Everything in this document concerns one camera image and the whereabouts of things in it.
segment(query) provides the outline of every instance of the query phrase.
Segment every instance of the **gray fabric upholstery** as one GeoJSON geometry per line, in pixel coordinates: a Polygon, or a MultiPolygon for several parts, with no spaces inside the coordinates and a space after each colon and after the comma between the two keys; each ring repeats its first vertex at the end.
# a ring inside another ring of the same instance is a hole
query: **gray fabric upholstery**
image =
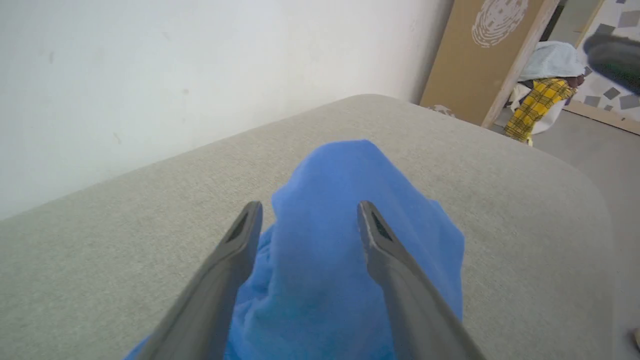
{"type": "Polygon", "coordinates": [[[163,316],[245,202],[312,149],[368,138],[467,237],[464,324],[488,359],[608,359],[612,231],[566,163],[359,95],[212,143],[0,223],[0,358],[118,359],[163,316]]]}

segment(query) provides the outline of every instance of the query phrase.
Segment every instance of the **blue cloth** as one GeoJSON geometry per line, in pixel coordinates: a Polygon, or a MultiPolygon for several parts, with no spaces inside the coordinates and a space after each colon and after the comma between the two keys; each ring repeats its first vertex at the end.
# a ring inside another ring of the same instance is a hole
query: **blue cloth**
{"type": "Polygon", "coordinates": [[[272,197],[276,222],[238,291],[226,359],[395,359],[383,293],[367,273],[358,233],[362,200],[376,205],[462,317],[460,231],[374,144],[329,143],[272,197]]]}

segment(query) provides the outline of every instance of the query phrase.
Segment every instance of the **fingerprint logo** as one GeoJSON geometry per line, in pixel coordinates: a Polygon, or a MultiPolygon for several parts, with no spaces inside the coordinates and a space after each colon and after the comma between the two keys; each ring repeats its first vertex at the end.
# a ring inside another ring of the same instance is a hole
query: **fingerprint logo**
{"type": "Polygon", "coordinates": [[[449,109],[448,107],[443,106],[443,105],[433,105],[433,106],[427,107],[427,109],[433,110],[433,111],[437,111],[437,112],[439,112],[441,114],[444,114],[444,115],[447,115],[447,116],[450,116],[450,117],[456,117],[456,115],[453,113],[453,111],[451,111],[451,109],[449,109]]]}
{"type": "Polygon", "coordinates": [[[471,34],[476,44],[490,47],[515,30],[527,11],[527,0],[484,0],[471,34]]]}

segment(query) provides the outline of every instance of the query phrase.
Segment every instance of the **pile of clothes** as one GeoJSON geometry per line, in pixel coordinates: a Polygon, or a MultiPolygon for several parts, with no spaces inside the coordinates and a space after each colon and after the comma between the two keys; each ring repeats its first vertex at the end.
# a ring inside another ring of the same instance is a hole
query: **pile of clothes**
{"type": "Polygon", "coordinates": [[[539,42],[505,105],[514,114],[505,126],[504,134],[531,144],[536,123],[551,107],[575,95],[578,86],[584,82],[584,69],[571,44],[539,42]]]}

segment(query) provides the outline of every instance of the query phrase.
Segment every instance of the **yellow plaid cloth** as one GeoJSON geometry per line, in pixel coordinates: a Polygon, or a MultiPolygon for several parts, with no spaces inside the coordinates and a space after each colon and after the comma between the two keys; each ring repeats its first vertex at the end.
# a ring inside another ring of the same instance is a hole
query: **yellow plaid cloth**
{"type": "Polygon", "coordinates": [[[577,89],[570,87],[566,80],[534,80],[533,90],[505,126],[504,134],[519,142],[527,142],[536,121],[542,119],[553,105],[569,99],[576,92],[577,89]]]}

